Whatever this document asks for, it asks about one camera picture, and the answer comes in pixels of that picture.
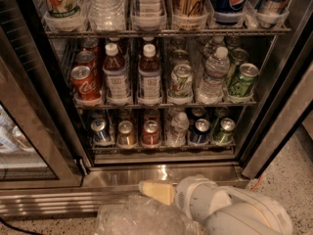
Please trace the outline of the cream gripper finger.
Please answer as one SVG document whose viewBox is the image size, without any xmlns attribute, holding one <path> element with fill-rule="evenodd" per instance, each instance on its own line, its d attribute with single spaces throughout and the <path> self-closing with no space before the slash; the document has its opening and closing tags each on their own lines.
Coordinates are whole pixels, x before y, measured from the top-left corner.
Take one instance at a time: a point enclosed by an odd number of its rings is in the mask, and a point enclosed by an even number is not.
<svg viewBox="0 0 313 235">
<path fill-rule="evenodd" d="M 139 183 L 139 191 L 165 205 L 170 206 L 174 201 L 174 187 L 165 181 L 147 180 Z"/>
</svg>

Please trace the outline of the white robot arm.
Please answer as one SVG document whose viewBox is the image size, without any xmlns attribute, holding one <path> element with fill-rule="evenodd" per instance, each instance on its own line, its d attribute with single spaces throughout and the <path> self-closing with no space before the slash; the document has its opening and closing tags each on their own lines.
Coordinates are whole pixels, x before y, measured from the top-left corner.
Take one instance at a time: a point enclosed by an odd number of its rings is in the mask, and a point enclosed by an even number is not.
<svg viewBox="0 0 313 235">
<path fill-rule="evenodd" d="M 139 191 L 163 204 L 173 204 L 200 223 L 206 235 L 292 235 L 291 218 L 275 200 L 232 186 L 220 186 L 201 175 L 177 185 L 145 180 Z"/>
</svg>

